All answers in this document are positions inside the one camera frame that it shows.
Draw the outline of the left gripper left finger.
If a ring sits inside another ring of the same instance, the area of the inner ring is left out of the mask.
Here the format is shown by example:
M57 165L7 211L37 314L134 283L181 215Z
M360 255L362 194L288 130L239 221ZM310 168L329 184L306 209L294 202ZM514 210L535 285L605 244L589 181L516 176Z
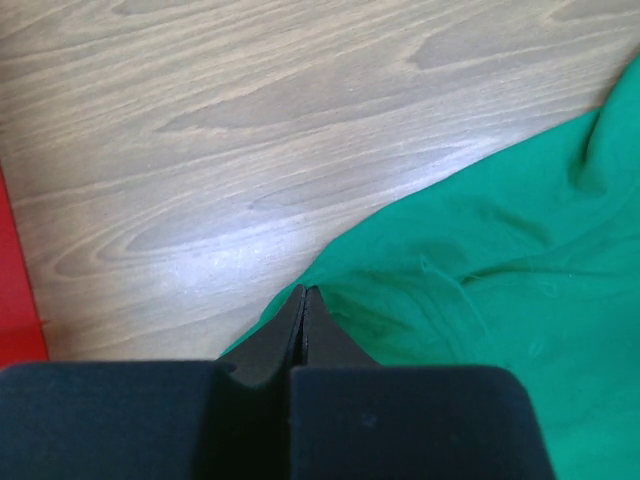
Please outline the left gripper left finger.
M215 361L28 363L1 373L5 479L284 479L305 290Z

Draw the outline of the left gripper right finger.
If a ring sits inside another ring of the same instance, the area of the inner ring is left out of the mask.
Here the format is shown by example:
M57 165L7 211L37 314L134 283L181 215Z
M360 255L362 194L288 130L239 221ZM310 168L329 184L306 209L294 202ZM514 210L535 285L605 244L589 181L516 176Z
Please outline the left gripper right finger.
M491 366L384 367L306 292L290 374L294 479L551 479L529 395Z

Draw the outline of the green t shirt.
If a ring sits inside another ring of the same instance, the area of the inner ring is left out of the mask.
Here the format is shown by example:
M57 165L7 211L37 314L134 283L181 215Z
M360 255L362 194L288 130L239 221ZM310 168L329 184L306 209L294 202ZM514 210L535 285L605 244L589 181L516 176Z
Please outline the green t shirt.
M558 478L637 478L638 61L601 106L382 208L297 281L382 365L514 374Z

